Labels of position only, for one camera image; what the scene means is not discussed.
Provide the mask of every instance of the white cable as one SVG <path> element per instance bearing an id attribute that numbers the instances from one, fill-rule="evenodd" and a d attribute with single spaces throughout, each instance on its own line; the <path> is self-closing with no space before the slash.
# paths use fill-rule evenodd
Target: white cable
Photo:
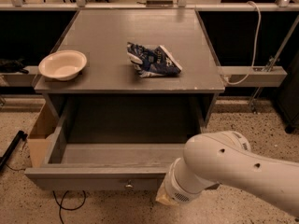
<path id="1" fill-rule="evenodd" d="M 253 47 L 253 56 L 252 56 L 252 63 L 250 68 L 253 67 L 254 62 L 255 62 L 255 55 L 256 55 L 256 44 L 257 44 L 257 40 L 258 40 L 258 35 L 259 35 L 259 30 L 260 30 L 260 24 L 261 24 L 261 19 L 262 19 L 262 15 L 261 15 L 261 11 L 258 8 L 258 6 L 256 5 L 256 3 L 252 2 L 252 1 L 248 1 L 248 4 L 252 5 L 253 7 L 255 7 L 258 11 L 259 14 L 259 20 L 258 20 L 258 24 L 257 24 L 257 28 L 256 28 L 256 32 L 255 32 L 255 37 L 254 37 L 254 47 Z M 250 70 L 249 72 L 239 81 L 236 82 L 230 82 L 229 80 L 224 79 L 224 82 L 226 82 L 229 85 L 238 85 L 240 83 L 242 83 L 248 76 L 250 75 Z"/>

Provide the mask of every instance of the cardboard box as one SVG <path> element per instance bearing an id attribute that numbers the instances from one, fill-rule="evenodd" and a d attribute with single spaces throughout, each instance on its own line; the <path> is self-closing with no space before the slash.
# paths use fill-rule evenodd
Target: cardboard box
<path id="1" fill-rule="evenodd" d="M 57 120 L 52 115 L 47 104 L 44 104 L 27 138 L 30 159 L 34 168 L 40 167 L 43 162 L 51 144 L 51 140 L 47 139 L 47 137 L 54 133 L 56 126 Z"/>

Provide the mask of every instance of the crumpled chip bag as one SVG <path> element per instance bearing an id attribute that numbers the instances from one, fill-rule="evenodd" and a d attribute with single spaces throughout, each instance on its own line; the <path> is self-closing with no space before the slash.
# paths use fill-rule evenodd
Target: crumpled chip bag
<path id="1" fill-rule="evenodd" d="M 175 76 L 182 70 L 164 46 L 147 49 L 128 42 L 127 54 L 140 77 Z"/>

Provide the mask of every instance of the black metal bar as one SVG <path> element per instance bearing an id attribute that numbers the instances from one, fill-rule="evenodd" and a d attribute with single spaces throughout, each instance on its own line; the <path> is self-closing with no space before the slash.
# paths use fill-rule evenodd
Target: black metal bar
<path id="1" fill-rule="evenodd" d="M 16 136 L 12 140 L 12 142 L 9 145 L 9 147 L 8 147 L 7 151 L 5 152 L 5 154 L 2 157 L 0 157 L 0 172 L 1 172 L 2 168 L 4 167 L 4 165 L 6 164 L 7 160 L 9 159 L 12 151 L 19 144 L 20 140 L 24 141 L 26 139 L 26 137 L 27 137 L 27 134 L 24 133 L 24 131 L 18 131 L 18 133 L 16 134 Z"/>

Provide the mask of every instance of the gray tabletop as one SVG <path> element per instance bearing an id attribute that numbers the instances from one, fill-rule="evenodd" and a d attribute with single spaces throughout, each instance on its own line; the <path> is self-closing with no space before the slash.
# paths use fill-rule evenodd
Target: gray tabletop
<path id="1" fill-rule="evenodd" d="M 164 45 L 183 70 L 177 77 L 139 77 L 127 42 Z M 192 9 L 83 9 L 59 50 L 83 52 L 87 67 L 73 80 L 42 77 L 45 93 L 219 93 L 224 91 L 202 28 Z"/>

